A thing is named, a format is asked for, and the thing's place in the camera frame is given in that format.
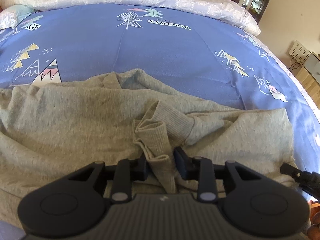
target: screw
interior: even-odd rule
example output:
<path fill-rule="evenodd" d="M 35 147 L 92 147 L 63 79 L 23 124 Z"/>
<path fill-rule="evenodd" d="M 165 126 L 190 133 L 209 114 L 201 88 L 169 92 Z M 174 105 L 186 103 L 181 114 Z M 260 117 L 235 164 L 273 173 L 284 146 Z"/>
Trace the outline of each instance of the screw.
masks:
<path fill-rule="evenodd" d="M 128 195 L 124 192 L 114 193 L 111 197 L 114 201 L 125 201 L 128 199 Z"/>
<path fill-rule="evenodd" d="M 201 193 L 200 194 L 200 198 L 203 200 L 203 201 L 213 201 L 216 199 L 216 195 L 212 192 L 204 192 L 204 193 Z"/>
<path fill-rule="evenodd" d="M 166 201 L 166 200 L 168 200 L 169 198 L 167 197 L 167 196 L 162 196 L 162 197 L 160 197 L 159 198 L 161 201 Z"/>

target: blue bedsheet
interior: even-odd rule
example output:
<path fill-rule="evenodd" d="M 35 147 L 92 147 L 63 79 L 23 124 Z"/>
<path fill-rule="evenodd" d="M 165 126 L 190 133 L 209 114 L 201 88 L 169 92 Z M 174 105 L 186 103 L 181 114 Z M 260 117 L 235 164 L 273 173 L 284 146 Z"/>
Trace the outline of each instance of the blue bedsheet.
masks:
<path fill-rule="evenodd" d="M 320 124 L 304 97 L 244 31 L 219 20 L 116 4 L 39 12 L 0 34 L 0 62 L 2 88 L 141 68 L 181 92 L 222 105 L 285 107 L 298 167 L 320 172 Z"/>

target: electrical cord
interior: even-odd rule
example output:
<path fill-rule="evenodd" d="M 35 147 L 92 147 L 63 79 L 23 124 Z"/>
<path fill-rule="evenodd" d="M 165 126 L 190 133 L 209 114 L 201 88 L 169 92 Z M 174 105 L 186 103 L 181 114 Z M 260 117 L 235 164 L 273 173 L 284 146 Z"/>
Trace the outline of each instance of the electrical cord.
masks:
<path fill-rule="evenodd" d="M 292 60 L 294 60 L 294 57 L 292 56 L 292 59 L 290 61 L 290 67 L 289 67 L 289 71 L 292 72 L 294 69 L 299 68 L 299 65 L 302 67 L 302 65 L 296 60 L 296 62 L 292 63 Z"/>

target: cream wall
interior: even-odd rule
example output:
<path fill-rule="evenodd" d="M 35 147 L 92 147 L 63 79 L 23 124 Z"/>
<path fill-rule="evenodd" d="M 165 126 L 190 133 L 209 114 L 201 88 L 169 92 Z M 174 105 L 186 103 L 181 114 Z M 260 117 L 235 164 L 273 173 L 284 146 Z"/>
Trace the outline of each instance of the cream wall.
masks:
<path fill-rule="evenodd" d="M 293 43 L 320 53 L 320 0 L 270 0 L 258 38 L 287 66 Z"/>

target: pillowcase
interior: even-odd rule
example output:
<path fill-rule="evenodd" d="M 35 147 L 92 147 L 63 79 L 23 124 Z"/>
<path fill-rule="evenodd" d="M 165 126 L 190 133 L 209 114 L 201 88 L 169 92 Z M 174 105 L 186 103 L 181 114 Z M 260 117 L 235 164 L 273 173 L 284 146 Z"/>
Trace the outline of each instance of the pillowcase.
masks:
<path fill-rule="evenodd" d="M 25 5 L 13 5 L 0 13 L 0 30 L 6 28 L 15 28 L 17 25 L 27 18 L 36 10 Z"/>

